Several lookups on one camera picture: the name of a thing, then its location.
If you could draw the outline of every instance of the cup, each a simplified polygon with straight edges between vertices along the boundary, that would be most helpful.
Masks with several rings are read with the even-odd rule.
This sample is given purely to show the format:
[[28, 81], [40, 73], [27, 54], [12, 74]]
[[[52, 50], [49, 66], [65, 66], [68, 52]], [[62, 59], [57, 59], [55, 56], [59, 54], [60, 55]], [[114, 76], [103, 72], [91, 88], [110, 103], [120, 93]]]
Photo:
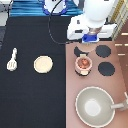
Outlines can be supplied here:
[[92, 60], [86, 54], [80, 54], [75, 61], [75, 70], [82, 76], [87, 76], [92, 68]]

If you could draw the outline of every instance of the small bowl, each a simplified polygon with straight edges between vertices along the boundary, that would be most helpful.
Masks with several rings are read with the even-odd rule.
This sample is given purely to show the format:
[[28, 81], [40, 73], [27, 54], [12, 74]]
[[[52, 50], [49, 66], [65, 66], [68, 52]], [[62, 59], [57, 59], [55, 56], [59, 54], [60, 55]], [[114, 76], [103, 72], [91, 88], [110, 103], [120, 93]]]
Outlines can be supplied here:
[[[81, 61], [82, 59], [86, 59], [86, 60], [88, 61], [89, 66], [87, 65], [87, 68], [81, 68], [81, 67], [79, 66], [78, 63], [79, 63], [79, 61]], [[89, 57], [87, 57], [86, 54], [81, 54], [80, 57], [77, 57], [76, 62], [75, 62], [75, 70], [76, 70], [79, 74], [86, 76], [86, 75], [88, 75], [88, 73], [90, 72], [91, 68], [92, 68], [92, 60], [91, 60]]]

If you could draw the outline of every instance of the ceramic bowl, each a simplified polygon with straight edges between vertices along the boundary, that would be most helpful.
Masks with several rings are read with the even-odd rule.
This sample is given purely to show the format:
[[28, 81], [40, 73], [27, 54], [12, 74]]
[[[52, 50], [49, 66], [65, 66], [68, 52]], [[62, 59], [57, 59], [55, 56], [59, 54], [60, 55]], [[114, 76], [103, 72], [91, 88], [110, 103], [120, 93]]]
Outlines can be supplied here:
[[87, 87], [76, 98], [76, 112], [79, 118], [93, 128], [107, 126], [114, 118], [115, 110], [111, 96], [99, 87]]

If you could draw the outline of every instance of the food in bowl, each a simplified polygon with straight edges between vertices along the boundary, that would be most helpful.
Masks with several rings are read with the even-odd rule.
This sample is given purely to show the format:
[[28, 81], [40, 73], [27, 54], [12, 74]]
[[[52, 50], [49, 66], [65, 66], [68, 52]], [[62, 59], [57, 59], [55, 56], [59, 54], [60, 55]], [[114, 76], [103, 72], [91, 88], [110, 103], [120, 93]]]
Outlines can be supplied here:
[[82, 69], [86, 69], [90, 66], [89, 60], [87, 60], [85, 58], [79, 59], [77, 64]]

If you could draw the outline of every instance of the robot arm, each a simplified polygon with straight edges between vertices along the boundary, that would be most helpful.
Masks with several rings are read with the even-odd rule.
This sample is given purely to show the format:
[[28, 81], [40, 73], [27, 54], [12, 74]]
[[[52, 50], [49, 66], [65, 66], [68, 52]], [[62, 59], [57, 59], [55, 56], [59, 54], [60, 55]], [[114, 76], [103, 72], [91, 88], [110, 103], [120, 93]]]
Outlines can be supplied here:
[[[74, 0], [74, 3], [79, 6], [79, 1]], [[114, 2], [115, 0], [85, 0], [84, 13], [71, 18], [67, 38], [69, 40], [82, 38], [82, 43], [86, 43], [98, 42], [99, 38], [111, 37], [117, 25], [105, 25], [105, 22]]]

